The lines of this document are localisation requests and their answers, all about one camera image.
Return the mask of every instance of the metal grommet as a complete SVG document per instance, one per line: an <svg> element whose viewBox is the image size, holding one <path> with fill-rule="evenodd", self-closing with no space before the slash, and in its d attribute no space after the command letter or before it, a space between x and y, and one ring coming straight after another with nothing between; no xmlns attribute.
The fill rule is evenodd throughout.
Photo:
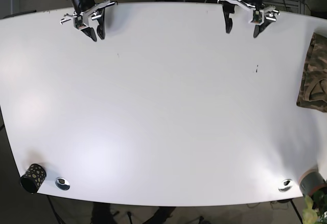
<svg viewBox="0 0 327 224"><path fill-rule="evenodd" d="M67 191L71 187L69 182L61 177L56 178L56 186L64 191Z"/></svg>
<svg viewBox="0 0 327 224"><path fill-rule="evenodd" d="M279 186L278 186L278 190L280 192L287 192L288 190L290 190L293 187L293 181L290 179L286 179L283 180Z"/></svg>

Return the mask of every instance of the camouflage fabric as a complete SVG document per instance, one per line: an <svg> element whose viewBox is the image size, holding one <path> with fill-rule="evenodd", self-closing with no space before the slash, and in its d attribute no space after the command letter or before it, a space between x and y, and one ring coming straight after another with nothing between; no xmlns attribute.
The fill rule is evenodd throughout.
<svg viewBox="0 0 327 224"><path fill-rule="evenodd" d="M327 38L313 33L297 106L327 112Z"/></svg>

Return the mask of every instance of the white tabletop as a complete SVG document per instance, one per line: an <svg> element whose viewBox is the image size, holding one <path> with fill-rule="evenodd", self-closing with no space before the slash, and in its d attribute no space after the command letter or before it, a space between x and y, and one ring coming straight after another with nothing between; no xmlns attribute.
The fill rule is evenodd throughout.
<svg viewBox="0 0 327 224"><path fill-rule="evenodd" d="M327 21L282 13L257 39L236 8L119 4L97 43L59 25L72 9L0 21L0 105L22 175L39 193L153 206L209 206L301 196L327 176L327 115L296 99L312 33ZM55 186L63 177L68 191Z"/></svg>

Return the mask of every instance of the black cylindrical cup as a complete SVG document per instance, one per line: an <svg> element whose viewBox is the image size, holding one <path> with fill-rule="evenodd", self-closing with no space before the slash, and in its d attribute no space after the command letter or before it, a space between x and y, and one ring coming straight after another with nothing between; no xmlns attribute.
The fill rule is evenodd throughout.
<svg viewBox="0 0 327 224"><path fill-rule="evenodd" d="M29 193L36 193L46 178L46 172L42 166L32 164L20 178L21 186Z"/></svg>

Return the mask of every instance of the robotic arm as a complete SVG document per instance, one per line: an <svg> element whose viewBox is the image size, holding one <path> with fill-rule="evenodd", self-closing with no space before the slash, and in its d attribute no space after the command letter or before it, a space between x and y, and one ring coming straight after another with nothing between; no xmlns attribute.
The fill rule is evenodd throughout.
<svg viewBox="0 0 327 224"><path fill-rule="evenodd" d="M279 11L276 10L275 6L266 7L263 4L263 0L218 0L218 2L223 6L226 33L228 34L232 29L232 19L229 18L229 14L235 12L235 5L248 11L249 23L255 25L254 38L263 32L271 23L276 22L276 15L279 15Z"/></svg>
<svg viewBox="0 0 327 224"><path fill-rule="evenodd" d="M105 38L105 9L115 5L115 2L110 2L110 0L105 0L99 4L96 4L94 0L71 0L71 2L75 10L74 13L64 15L60 23L63 24L64 22L72 20L77 30L81 30L93 41L97 41L94 29L89 26L89 18L91 18L91 20L97 20L99 23L97 34L100 39L103 40Z"/></svg>

